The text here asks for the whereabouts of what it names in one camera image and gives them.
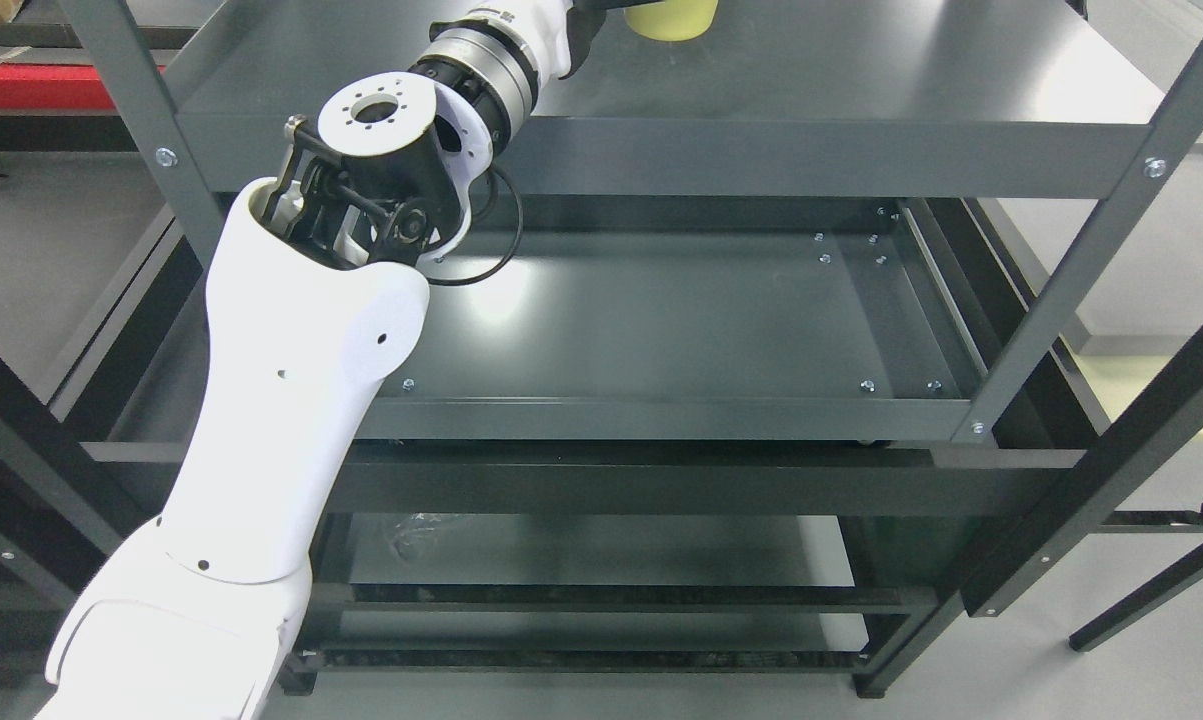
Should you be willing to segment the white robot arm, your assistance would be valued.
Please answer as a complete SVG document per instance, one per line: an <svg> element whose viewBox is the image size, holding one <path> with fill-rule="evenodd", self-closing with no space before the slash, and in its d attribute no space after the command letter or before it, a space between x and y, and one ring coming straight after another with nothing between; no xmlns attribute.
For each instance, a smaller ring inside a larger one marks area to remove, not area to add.
<svg viewBox="0 0 1203 720"><path fill-rule="evenodd" d="M417 345L473 222L470 186L609 1L485 1L410 69L288 121L277 177L236 196L205 282L205 398L161 512L81 593L42 719L255 719L294 651L309 547L354 434Z"/></svg>

